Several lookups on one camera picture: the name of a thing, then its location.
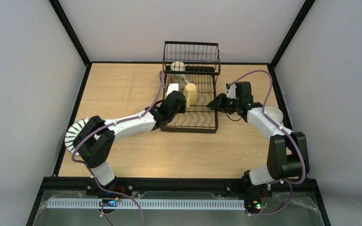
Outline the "yellow ceramic mug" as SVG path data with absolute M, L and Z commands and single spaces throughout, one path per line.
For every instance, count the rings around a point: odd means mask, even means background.
M 183 94 L 186 99 L 186 108 L 187 109 L 189 109 L 192 105 L 197 103 L 198 89 L 194 83 L 188 83 L 183 90 Z

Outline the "seashell pattern ceramic mug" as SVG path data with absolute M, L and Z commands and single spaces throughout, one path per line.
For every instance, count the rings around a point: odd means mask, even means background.
M 189 79 L 187 78 L 186 74 L 186 66 L 181 61 L 172 62 L 170 65 L 171 72 L 176 72 L 170 74 L 170 87 L 174 88 L 175 85 L 178 85 L 178 90 L 181 92 L 188 92 L 187 85 L 190 83 Z

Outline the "black wire dish rack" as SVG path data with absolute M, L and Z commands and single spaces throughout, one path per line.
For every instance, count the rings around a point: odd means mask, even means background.
M 207 107 L 216 97 L 217 77 L 221 72 L 218 43 L 166 40 L 163 71 L 166 90 L 180 91 L 186 110 L 177 114 L 162 131 L 214 134 L 218 113 Z

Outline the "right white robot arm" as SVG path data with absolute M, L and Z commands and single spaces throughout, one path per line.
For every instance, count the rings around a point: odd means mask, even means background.
M 259 102 L 254 102 L 250 82 L 229 85 L 207 107 L 226 114 L 237 113 L 269 141 L 265 166 L 247 171 L 252 186 L 288 182 L 300 184 L 309 171 L 307 141 L 302 132 L 294 132 L 275 121 Z

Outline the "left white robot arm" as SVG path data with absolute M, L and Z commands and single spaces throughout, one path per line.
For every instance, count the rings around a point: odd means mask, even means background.
M 172 91 L 140 113 L 120 119 L 103 120 L 99 116 L 76 121 L 65 133 L 65 147 L 79 155 L 92 175 L 103 186 L 116 176 L 107 163 L 112 144 L 122 138 L 165 127 L 178 113 L 186 111 L 186 98 Z

